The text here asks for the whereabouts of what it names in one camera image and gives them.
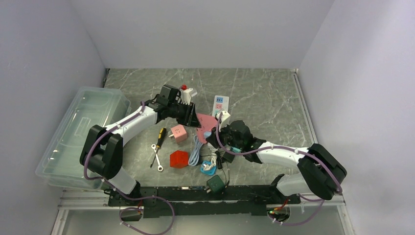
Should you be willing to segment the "pink triangular power strip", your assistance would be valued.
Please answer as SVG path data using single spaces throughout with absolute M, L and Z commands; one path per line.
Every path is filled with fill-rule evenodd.
M 211 132 L 212 128 L 216 126 L 217 119 L 214 116 L 197 113 L 197 119 L 201 127 L 196 128 L 196 136 L 202 144 L 207 143 L 205 132 Z

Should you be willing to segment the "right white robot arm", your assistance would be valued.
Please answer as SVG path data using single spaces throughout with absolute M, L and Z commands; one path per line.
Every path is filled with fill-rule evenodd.
M 346 169 L 321 144 L 310 147 L 289 147 L 254 137 L 241 120 L 221 127 L 216 124 L 206 141 L 234 156 L 243 156 L 258 164 L 276 164 L 299 172 L 280 174 L 270 183 L 270 198 L 282 203 L 289 196 L 312 193 L 322 200 L 331 200 L 343 192 L 341 183 L 347 176 Z

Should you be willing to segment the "red cube socket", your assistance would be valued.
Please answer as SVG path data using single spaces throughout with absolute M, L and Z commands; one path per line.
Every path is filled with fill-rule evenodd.
M 177 150 L 170 154 L 169 165 L 171 168 L 184 168 L 188 166 L 188 160 L 188 152 Z

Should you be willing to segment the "dark green cube socket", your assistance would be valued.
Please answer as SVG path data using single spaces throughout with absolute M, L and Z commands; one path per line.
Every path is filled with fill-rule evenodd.
M 223 194 L 225 190 L 225 183 L 220 176 L 215 175 L 207 180 L 205 191 L 209 194 Z

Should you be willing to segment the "teal blue plug adapter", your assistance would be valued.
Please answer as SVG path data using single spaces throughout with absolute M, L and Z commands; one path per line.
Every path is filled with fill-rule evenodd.
M 205 174 L 212 176 L 215 174 L 217 166 L 212 164 L 210 161 L 203 161 L 200 167 L 200 171 Z

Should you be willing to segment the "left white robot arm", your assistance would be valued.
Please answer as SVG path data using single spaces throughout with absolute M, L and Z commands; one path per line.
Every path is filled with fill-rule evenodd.
M 141 131 L 166 118 L 178 124 L 200 128 L 192 98 L 197 94 L 184 85 L 165 84 L 154 98 L 142 101 L 137 110 L 107 126 L 94 125 L 88 131 L 81 156 L 84 178 L 101 180 L 121 194 L 129 206 L 140 201 L 140 183 L 123 168 L 123 148 Z

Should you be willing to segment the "pink socket adapter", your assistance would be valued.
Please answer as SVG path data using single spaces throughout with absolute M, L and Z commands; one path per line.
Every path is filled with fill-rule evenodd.
M 170 133 L 168 137 L 174 140 L 176 143 L 181 143 L 188 138 L 187 131 L 185 130 L 184 126 L 178 124 L 172 128 L 170 128 Z

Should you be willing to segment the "light blue charger plug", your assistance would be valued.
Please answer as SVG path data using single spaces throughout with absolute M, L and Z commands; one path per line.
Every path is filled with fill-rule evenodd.
M 211 136 L 211 134 L 212 133 L 210 131 L 206 131 L 206 132 L 204 132 L 203 136 L 204 136 L 205 139 L 207 139 Z

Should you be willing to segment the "black charger with thin cable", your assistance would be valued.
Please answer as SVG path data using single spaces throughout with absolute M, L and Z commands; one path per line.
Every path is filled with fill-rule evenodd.
M 224 150 L 216 150 L 216 165 L 219 170 L 221 170 L 225 176 L 225 187 L 228 187 L 231 182 L 230 176 L 230 166 L 229 164 L 232 163 L 234 156 L 227 153 Z

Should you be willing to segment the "teal green charger plug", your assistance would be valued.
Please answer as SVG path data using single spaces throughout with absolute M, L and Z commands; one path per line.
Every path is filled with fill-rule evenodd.
M 234 153 L 241 153 L 241 150 L 239 148 L 232 147 L 232 146 L 230 146 L 230 151 Z

